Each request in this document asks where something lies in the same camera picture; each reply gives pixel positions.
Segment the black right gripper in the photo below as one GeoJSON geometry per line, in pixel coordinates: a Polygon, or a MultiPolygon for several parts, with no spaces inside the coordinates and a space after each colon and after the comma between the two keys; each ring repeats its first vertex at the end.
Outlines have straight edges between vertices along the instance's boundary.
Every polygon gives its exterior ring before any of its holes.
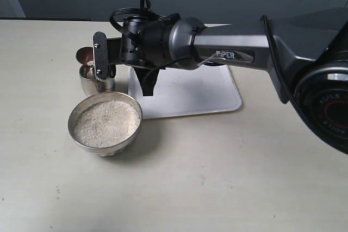
{"type": "MultiPolygon", "coordinates": [[[[140,17],[128,17],[123,21],[123,27],[128,29],[131,33],[137,34],[140,27],[146,22],[144,18],[140,17]]],[[[136,51],[137,45],[129,37],[122,34],[121,48],[120,48],[120,62],[131,66],[137,67],[134,69],[140,84],[143,96],[153,96],[154,88],[157,83],[158,74],[160,69],[152,70],[151,72],[142,67],[145,66],[145,60],[136,51]]]]}

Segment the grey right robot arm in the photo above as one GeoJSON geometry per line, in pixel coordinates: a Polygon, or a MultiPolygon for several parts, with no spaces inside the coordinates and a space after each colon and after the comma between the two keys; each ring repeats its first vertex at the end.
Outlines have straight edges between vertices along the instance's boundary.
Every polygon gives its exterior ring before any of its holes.
{"type": "Polygon", "coordinates": [[[159,70],[231,65],[266,71],[280,101],[290,103],[323,142],[347,152],[347,8],[208,27],[178,14],[132,12],[123,26],[120,62],[140,70],[150,95],[159,70]]]}

